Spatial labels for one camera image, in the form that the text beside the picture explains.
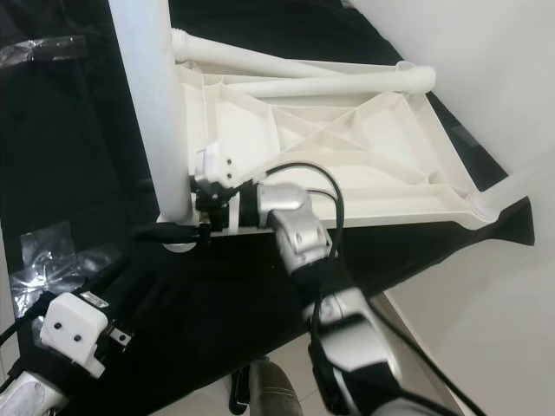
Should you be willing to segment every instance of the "white pipe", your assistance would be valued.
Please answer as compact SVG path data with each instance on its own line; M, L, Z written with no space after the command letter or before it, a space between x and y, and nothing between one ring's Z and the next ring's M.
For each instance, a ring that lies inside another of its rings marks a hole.
M375 72L371 74L336 75L299 80L275 80L229 84L230 87L257 98L297 97L402 91L411 94L429 92L435 84L431 67Z
M185 100L172 47L167 0L109 0L127 83L163 220L193 212Z
M496 219L505 208L530 195L541 186L545 187L549 179L553 183L554 160L555 147L542 153L488 190L471 194L468 197L470 207L485 219Z
M340 74L330 69L313 67L278 56L255 52L254 50L209 41L201 37L189 35L181 29L172 29L172 37L176 62L209 62L261 75L292 78Z

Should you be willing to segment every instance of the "black fabric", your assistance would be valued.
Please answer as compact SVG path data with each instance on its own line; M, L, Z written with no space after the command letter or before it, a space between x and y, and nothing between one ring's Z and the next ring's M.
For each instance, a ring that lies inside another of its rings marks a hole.
M173 26L216 41L290 58L391 64L391 45L338 1L189 0L170 2ZM68 415L149 414L242 367L304 329L294 281L272 235L215 238L209 250L176 256L133 244L131 227L154 221L147 160L106 0L4 0L2 44L83 34L89 56L29 62L2 73L0 217L10 272L22 265L19 235L61 220L76 250L116 244L157 281L140 311L123 360L72 401ZM480 189L506 175L432 96L434 108ZM527 200L497 224L468 231L455 223L347 229L343 253L369 296L486 238L533 244ZM56 360L19 334L28 369Z

